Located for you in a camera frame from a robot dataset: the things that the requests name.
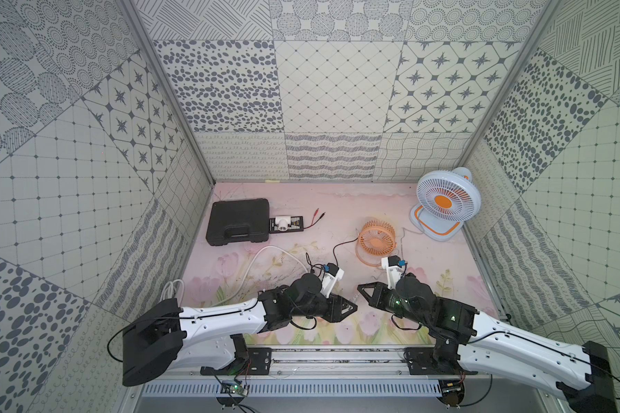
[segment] power strip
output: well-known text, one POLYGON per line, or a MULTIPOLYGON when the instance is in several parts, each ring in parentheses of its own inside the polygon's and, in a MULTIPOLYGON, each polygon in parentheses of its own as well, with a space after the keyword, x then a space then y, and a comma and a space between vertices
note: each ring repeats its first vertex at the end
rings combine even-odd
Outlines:
POLYGON ((299 233, 303 230, 303 217, 291 217, 287 231, 279 231, 275 218, 269 218, 269 234, 299 233))

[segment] table surface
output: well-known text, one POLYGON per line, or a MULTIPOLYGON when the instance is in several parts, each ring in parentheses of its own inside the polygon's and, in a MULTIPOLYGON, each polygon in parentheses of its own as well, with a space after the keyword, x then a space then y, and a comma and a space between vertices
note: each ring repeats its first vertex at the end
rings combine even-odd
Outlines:
MULTIPOLYGON (((213 202, 266 198, 270 216, 302 215, 306 226, 314 211, 326 215, 315 226, 302 232, 272 234, 265 243, 231 243, 211 246, 205 236, 210 208, 202 219, 198 238, 190 254, 183 280, 186 291, 182 305, 209 307, 238 288, 248 264, 265 245, 275 245, 306 262, 306 252, 315 264, 333 262, 332 248, 355 239, 370 219, 390 223, 395 229, 397 248, 393 252, 409 263, 408 272, 429 284, 442 297, 456 299, 497 317, 495 305, 460 231, 450 241, 440 243, 423 235, 409 221, 416 204, 413 184, 310 184, 310 183, 218 183, 213 202)), ((344 277, 333 293, 358 305, 358 311, 337 324, 318 319, 317 328, 303 331, 291 325, 274 332, 247 336, 248 344, 418 344, 433 343, 427 329, 403 331, 395 327, 390 314, 373 309, 356 291, 358 284, 386 282, 385 271, 363 264, 355 255, 355 243, 336 249, 344 277)), ((256 297, 256 292, 290 283, 304 273, 295 260, 274 248, 263 251, 252 265, 244 287, 231 301, 238 303, 256 297)), ((297 318, 301 326, 314 321, 297 318)), ((408 320, 396 320, 415 328, 408 320)))

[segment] white power cord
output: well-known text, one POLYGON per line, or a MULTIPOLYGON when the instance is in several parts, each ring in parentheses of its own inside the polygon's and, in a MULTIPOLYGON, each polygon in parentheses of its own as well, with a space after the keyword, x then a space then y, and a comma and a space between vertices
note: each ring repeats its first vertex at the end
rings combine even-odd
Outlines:
POLYGON ((282 249, 282 248, 280 248, 279 246, 275 246, 275 245, 267 245, 267 246, 264 246, 264 247, 262 247, 262 249, 261 249, 261 250, 257 251, 257 254, 255 254, 255 256, 252 258, 252 261, 250 261, 250 264, 248 265, 248 268, 246 268, 246 272, 245 272, 245 273, 243 273, 243 277, 241 277, 241 283, 239 284, 239 288, 237 288, 237 291, 235 291, 235 292, 234 292, 232 295, 230 295, 228 298, 226 298, 226 299, 224 299, 224 300, 221 300, 221 301, 219 301, 219 302, 215 303, 214 305, 212 305, 212 307, 216 307, 217 305, 220 305, 220 304, 222 304, 222 303, 224 303, 224 302, 226 302, 226 301, 230 301, 232 298, 236 297, 236 296, 237 296, 237 294, 239 294, 239 292, 240 292, 240 291, 241 291, 241 289, 243 288, 243 284, 246 282, 246 277, 248 276, 248 272, 250 271, 250 267, 252 267, 253 263, 255 263, 255 260, 257 259, 257 257, 259 256, 259 254, 260 254, 262 251, 266 250, 267 248, 275 248, 276 250, 279 250, 279 251, 281 251, 281 252, 284 252, 285 254, 289 255, 291 258, 293 258, 294 260, 296 260, 296 261, 297 261, 297 262, 301 265, 301 267, 303 267, 303 269, 304 269, 306 272, 309 272, 309 269, 306 267, 306 265, 305 265, 303 262, 301 262, 301 260, 299 260, 298 258, 296 258, 294 255, 291 255, 289 252, 287 252, 287 251, 283 250, 283 249, 282 249))
POLYGON ((161 300, 163 301, 168 298, 177 297, 177 302, 181 304, 182 298, 184 298, 184 290, 186 285, 184 281, 180 278, 174 279, 172 281, 168 281, 163 285, 163 290, 161 291, 161 300), (179 283, 179 287, 174 291, 174 283, 179 283))

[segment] orange desk fan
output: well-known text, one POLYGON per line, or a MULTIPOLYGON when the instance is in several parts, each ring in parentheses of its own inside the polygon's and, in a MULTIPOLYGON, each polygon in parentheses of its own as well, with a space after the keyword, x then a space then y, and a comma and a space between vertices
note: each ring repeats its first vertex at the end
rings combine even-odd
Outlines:
POLYGON ((393 252, 397 244, 395 243, 395 229, 388 222, 372 219, 363 225, 363 229, 358 234, 358 241, 355 244, 355 255, 365 265, 380 267, 381 259, 372 263, 366 261, 359 249, 369 255, 376 257, 388 256, 393 252))
POLYGON ((482 200, 472 179, 464 167, 426 173, 416 188, 418 203, 409 212, 413 225, 437 241, 455 236, 480 211, 482 200))

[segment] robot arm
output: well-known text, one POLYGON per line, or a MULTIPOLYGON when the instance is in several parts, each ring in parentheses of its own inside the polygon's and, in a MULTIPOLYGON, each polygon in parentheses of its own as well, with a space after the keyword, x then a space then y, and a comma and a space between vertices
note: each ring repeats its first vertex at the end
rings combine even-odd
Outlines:
MULTIPOLYGON (((382 264, 390 282, 391 271, 382 264)), ((436 339, 432 367, 445 374, 486 371, 567 400, 577 413, 617 411, 608 354, 598 343, 577 346, 534 335, 437 297, 413 274, 399 277, 395 289, 376 282, 358 291, 371 307, 426 326, 436 339)))
MULTIPOLYGON (((332 276, 341 278, 344 272, 330 265, 334 267, 332 276)), ((322 285, 314 274, 304 274, 290 286, 281 285, 260 292, 257 298, 220 307, 180 308, 176 299, 163 300, 122 334, 122 383, 143 384, 168 368, 224 368, 239 353, 241 335, 283 328, 292 316, 340 322, 358 307, 331 293, 337 279, 322 285)))

